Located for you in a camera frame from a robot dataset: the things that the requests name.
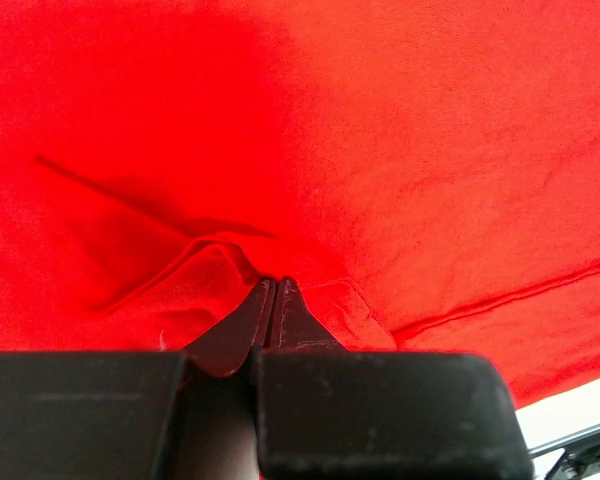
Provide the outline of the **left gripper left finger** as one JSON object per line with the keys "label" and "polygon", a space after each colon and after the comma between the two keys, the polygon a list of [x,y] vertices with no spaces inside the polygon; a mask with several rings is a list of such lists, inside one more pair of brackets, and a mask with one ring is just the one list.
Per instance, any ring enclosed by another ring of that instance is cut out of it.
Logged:
{"label": "left gripper left finger", "polygon": [[260,279],[242,303],[224,319],[184,348],[202,372],[225,378],[249,362],[266,344],[275,301],[275,281]]}

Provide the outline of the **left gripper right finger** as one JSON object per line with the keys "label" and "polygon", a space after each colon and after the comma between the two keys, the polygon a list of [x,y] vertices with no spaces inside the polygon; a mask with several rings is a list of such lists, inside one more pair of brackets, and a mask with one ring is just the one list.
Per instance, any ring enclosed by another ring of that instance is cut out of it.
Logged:
{"label": "left gripper right finger", "polygon": [[346,348],[309,311],[298,282],[279,283],[267,332],[267,348],[293,351],[335,351]]}

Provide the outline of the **red t shirt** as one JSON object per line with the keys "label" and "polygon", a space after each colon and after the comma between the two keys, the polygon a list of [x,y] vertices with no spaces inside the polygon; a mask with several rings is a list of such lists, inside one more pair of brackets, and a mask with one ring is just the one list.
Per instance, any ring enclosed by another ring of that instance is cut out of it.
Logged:
{"label": "red t shirt", "polygon": [[522,405],[600,377],[600,1],[0,1],[0,350],[178,349],[262,276]]}

